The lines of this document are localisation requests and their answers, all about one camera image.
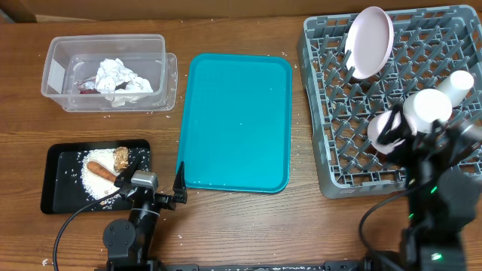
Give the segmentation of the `brown food lump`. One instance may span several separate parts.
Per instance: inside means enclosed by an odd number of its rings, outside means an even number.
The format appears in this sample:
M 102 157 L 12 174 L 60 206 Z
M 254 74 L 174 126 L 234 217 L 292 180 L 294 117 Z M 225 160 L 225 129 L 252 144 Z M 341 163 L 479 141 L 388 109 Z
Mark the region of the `brown food lump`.
M 114 149 L 114 170 L 116 172 L 124 171 L 129 165 L 129 149 L 127 147 L 118 147 Z

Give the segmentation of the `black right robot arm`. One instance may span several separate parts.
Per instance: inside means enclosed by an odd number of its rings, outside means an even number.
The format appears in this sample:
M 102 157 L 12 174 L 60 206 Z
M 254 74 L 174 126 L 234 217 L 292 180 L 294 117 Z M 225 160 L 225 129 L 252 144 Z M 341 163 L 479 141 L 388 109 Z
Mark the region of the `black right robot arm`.
M 454 167 L 480 147 L 480 127 L 435 120 L 428 134 L 413 134 L 397 104 L 377 143 L 395 146 L 387 160 L 407 173 L 410 216 L 399 252 L 370 250 L 374 269 L 464 270 L 461 232 L 476 218 L 481 185 Z

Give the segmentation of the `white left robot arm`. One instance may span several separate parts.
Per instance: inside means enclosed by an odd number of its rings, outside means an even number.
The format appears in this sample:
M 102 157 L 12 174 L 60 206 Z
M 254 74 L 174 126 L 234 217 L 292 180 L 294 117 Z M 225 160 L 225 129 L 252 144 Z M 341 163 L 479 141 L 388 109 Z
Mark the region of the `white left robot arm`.
M 165 270 L 150 256 L 150 248 L 160 211 L 174 211 L 178 203 L 188 201 L 185 165 L 180 164 L 172 190 L 173 195 L 157 192 L 157 175 L 139 169 L 135 159 L 114 182 L 121 197 L 131 204 L 127 219 L 112 221 L 104 230 L 103 243 L 108 250 L 107 270 Z

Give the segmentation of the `pink plate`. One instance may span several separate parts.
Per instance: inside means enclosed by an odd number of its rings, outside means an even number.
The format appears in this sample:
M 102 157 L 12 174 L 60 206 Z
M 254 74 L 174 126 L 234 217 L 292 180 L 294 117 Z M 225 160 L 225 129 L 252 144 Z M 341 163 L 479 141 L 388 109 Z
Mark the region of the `pink plate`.
M 346 67 L 354 68 L 352 76 L 363 80 L 379 72 L 392 52 L 394 26 L 381 8 L 365 8 L 354 19 L 347 33 L 344 53 Z

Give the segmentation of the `cream cup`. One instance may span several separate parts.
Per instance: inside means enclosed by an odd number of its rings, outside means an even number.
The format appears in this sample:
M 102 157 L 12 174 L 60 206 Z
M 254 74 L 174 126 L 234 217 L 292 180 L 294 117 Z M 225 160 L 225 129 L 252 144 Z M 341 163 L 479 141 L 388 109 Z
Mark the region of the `cream cup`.
M 444 93 L 450 100 L 452 107 L 457 107 L 474 86 L 473 76 L 463 70 L 451 73 L 445 78 L 436 89 Z

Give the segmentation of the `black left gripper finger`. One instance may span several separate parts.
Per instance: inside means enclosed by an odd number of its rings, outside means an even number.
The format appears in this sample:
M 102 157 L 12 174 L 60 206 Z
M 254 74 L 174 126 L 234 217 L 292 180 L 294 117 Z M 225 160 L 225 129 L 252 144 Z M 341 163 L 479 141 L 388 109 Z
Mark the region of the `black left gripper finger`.
M 172 190 L 174 194 L 187 193 L 187 187 L 185 183 L 185 163 L 184 162 L 181 162 L 178 167 Z
M 131 178 L 133 177 L 136 170 L 139 168 L 139 161 L 140 158 L 136 157 L 133 162 L 131 162 L 131 164 L 128 165 L 128 167 L 116 177 L 114 181 L 115 187 L 123 187 L 125 184 L 131 182 Z

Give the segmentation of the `pink bowl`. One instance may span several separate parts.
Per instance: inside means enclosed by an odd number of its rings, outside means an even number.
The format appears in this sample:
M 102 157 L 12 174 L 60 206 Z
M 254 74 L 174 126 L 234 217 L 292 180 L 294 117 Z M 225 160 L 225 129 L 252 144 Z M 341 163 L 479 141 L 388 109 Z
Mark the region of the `pink bowl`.
M 401 145 L 404 142 L 404 140 L 400 140 L 399 142 L 391 143 L 391 144 L 388 144 L 388 145 L 381 145 L 381 144 L 377 143 L 377 139 L 378 139 L 379 135 L 381 134 L 385 125 L 388 123 L 389 117 L 391 115 L 392 115 L 392 111 L 386 111 L 386 112 L 376 116 L 368 124 L 368 131 L 367 131 L 368 139 L 371 140 L 371 145 L 381 154 L 388 154 L 388 153 L 392 152 L 395 149 L 395 147 L 398 147 L 399 145 Z M 408 125 L 410 127 L 411 132 L 412 132 L 412 135 L 415 136 L 418 132 L 415 122 L 407 114 L 404 113 L 404 116 L 405 116 L 405 119 L 408 122 Z M 395 119 L 393 120 L 392 128 L 390 129 L 390 131 L 397 128 L 400 123 L 401 123 L 400 113 L 397 113 L 395 115 Z

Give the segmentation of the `foil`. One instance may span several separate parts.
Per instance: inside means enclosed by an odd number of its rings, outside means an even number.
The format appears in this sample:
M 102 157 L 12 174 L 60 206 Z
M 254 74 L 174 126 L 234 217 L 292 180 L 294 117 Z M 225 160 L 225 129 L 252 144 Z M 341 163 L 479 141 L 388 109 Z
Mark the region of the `foil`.
M 95 89 L 116 108 L 127 102 L 136 103 L 141 93 L 153 93 L 149 80 L 140 77 L 116 59 L 104 59 L 97 70 Z

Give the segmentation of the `red snack wrapper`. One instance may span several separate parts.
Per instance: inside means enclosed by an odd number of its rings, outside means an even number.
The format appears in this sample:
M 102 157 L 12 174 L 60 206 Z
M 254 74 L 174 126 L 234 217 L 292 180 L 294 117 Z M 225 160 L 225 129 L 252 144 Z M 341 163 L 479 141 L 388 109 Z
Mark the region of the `red snack wrapper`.
M 83 80 L 79 80 L 76 83 L 80 94 L 95 94 L 98 93 L 96 89 L 96 77 L 89 77 Z

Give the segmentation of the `carrot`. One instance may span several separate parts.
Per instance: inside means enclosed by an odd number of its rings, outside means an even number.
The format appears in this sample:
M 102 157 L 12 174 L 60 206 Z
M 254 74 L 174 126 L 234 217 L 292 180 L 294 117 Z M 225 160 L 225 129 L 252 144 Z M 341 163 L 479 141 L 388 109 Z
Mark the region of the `carrot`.
M 116 181 L 116 176 L 112 172 L 108 171 L 104 166 L 95 161 L 88 162 L 87 168 L 89 171 L 99 176 L 100 178 L 104 178 L 105 180 L 108 180 L 112 183 Z

